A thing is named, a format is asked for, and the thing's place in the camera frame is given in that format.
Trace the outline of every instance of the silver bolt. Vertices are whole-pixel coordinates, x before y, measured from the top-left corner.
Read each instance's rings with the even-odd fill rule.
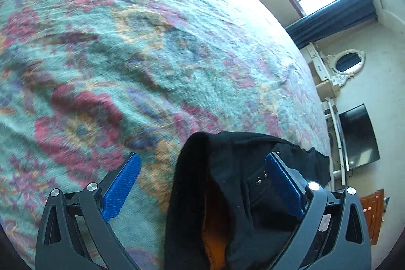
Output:
[[[51,196],[52,196],[52,197],[56,197],[57,195],[59,195],[59,189],[53,189],[53,190],[51,191]]]
[[[313,191],[317,191],[321,188],[321,186],[319,185],[319,183],[312,181],[312,182],[308,183],[308,188]]]
[[[356,189],[352,188],[351,186],[347,188],[348,193],[350,193],[351,195],[355,195],[356,194]]]
[[[90,184],[87,185],[87,190],[88,191],[94,191],[94,190],[97,189],[97,187],[98,187],[97,183],[90,183]]]

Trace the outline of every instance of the blue textured pad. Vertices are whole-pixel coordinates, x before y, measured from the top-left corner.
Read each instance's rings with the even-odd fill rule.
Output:
[[[105,193],[101,215],[106,222],[119,214],[125,199],[138,178],[141,167],[140,157],[133,154]]]
[[[265,162],[266,172],[279,193],[281,200],[285,203],[287,212],[299,220],[302,219],[305,214],[303,206],[305,196],[296,187],[290,174],[272,154],[266,156]]]

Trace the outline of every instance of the mirror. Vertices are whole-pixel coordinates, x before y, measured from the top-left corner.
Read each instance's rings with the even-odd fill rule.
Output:
[[[340,75],[357,74],[364,65],[364,52],[346,50],[335,56],[332,69]]]

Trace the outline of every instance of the teal blanket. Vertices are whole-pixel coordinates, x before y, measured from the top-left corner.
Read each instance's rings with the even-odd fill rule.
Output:
[[[258,0],[0,0],[0,129],[0,221],[32,268],[50,190],[98,182],[129,152],[142,172],[110,223],[143,270],[163,265],[192,133],[254,131],[329,154],[309,68]]]

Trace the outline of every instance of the black tv screen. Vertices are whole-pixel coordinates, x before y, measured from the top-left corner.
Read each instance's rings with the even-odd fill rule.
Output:
[[[364,104],[339,115],[349,170],[379,160],[377,141]]]

